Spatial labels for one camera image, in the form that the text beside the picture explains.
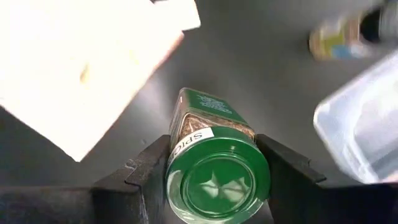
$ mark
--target small bottle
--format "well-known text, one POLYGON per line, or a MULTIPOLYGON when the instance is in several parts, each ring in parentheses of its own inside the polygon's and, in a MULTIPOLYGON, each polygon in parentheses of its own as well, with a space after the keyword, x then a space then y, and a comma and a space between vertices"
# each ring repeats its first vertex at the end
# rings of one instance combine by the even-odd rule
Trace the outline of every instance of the small bottle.
POLYGON ((310 51, 318 60, 365 58, 383 44, 398 39, 397 1, 389 1, 353 17, 326 22, 309 40, 310 51))
POLYGON ((183 88, 170 125, 170 207, 186 223, 242 223, 268 197, 270 173, 254 131, 224 100, 183 88))

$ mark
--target spice jar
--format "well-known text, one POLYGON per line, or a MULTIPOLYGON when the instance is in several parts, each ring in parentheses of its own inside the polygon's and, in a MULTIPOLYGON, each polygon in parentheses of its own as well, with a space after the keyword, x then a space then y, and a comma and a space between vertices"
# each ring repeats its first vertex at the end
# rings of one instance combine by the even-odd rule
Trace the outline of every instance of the spice jar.
POLYGON ((170 125, 170 207, 186 223, 241 223, 268 197, 268 163, 227 102, 183 88, 170 125))

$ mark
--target transparent plastic tray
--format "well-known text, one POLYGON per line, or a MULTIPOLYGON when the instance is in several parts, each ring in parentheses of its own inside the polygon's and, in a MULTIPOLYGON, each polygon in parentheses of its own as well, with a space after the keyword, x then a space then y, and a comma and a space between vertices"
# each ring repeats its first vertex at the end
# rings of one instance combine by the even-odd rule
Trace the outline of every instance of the transparent plastic tray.
POLYGON ((398 181, 398 51, 315 110, 315 129, 339 167, 363 182, 398 181))

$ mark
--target dark gray surface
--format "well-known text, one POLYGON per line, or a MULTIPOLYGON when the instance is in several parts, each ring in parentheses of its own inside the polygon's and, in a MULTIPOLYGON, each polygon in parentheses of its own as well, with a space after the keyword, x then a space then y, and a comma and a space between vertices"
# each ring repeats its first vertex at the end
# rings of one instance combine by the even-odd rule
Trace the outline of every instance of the dark gray surface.
POLYGON ((225 98, 258 133, 333 172, 335 165, 313 128, 314 109, 377 58, 316 62, 307 50, 308 32, 328 17, 375 2, 197 0, 202 26, 185 33, 81 163, 1 110, 0 184, 93 183, 167 133, 178 91, 185 86, 225 98))

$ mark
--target green lid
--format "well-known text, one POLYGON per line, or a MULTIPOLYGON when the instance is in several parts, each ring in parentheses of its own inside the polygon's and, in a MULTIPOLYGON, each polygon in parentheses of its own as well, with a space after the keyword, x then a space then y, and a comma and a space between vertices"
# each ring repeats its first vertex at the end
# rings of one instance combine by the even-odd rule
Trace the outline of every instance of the green lid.
POLYGON ((241 223, 268 197, 268 163, 249 136, 227 127, 182 139, 166 174, 173 211, 187 223, 241 223))

